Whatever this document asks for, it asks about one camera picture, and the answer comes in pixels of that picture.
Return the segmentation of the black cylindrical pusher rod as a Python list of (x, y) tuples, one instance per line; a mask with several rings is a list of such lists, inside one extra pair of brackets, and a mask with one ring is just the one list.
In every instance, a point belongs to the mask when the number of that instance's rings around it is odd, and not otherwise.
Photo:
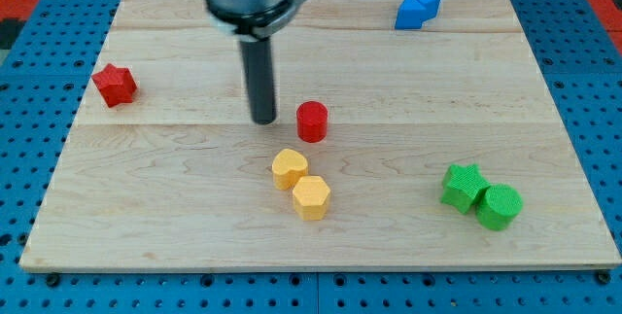
[(271, 40), (240, 41), (239, 50), (251, 119), (256, 124), (270, 124), (277, 117)]

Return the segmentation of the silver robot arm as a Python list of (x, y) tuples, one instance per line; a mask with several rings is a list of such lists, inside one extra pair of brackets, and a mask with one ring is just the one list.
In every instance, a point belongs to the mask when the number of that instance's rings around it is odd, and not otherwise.
[(205, 0), (216, 26), (238, 39), (251, 119), (277, 118), (271, 37), (285, 28), (307, 0)]

